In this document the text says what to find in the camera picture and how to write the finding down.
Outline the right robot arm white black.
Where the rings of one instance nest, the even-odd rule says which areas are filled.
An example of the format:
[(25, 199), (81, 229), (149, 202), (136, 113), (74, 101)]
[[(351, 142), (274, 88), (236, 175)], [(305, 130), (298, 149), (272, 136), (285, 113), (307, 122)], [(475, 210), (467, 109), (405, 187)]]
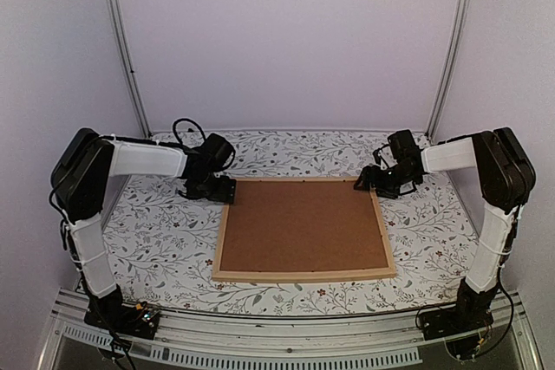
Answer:
[(510, 256), (524, 205), (536, 184), (536, 173), (510, 127), (463, 135), (438, 145), (420, 148), (413, 134), (401, 130), (388, 136), (386, 148), (395, 161), (365, 166), (354, 184), (357, 191), (374, 191), (396, 199), (406, 184), (420, 185), (427, 174), (476, 169), (485, 214), (472, 266), (458, 288), (456, 306), (448, 324), (466, 332), (489, 309), (500, 289), (500, 268)]

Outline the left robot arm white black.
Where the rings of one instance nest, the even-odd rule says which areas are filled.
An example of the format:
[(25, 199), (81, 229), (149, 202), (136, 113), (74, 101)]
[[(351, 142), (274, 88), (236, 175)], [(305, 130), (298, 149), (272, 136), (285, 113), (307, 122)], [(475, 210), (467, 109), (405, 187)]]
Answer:
[(235, 156), (233, 145), (216, 133), (196, 147), (182, 140), (100, 135), (88, 127), (75, 134), (51, 174), (49, 202), (62, 215), (65, 242), (73, 251), (95, 315), (109, 329), (123, 329), (129, 321), (102, 236), (109, 179), (129, 175), (181, 179), (183, 198), (230, 204), (236, 182), (224, 172)]

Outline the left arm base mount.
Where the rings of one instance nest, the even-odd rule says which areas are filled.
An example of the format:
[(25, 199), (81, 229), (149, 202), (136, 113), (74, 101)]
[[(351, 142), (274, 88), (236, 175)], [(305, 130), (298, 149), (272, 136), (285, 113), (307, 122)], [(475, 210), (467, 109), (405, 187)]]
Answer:
[(117, 335), (153, 340), (160, 324), (160, 311), (146, 302), (127, 306), (119, 300), (90, 298), (84, 321)]

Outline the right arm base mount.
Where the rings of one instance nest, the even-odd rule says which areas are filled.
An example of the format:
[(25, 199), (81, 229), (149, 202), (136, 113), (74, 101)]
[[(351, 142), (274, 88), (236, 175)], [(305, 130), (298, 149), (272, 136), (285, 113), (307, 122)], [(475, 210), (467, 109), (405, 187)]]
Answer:
[(467, 297), (460, 298), (451, 308), (432, 309), (416, 316), (416, 325), (426, 341), (463, 334), (492, 324), (490, 307)]

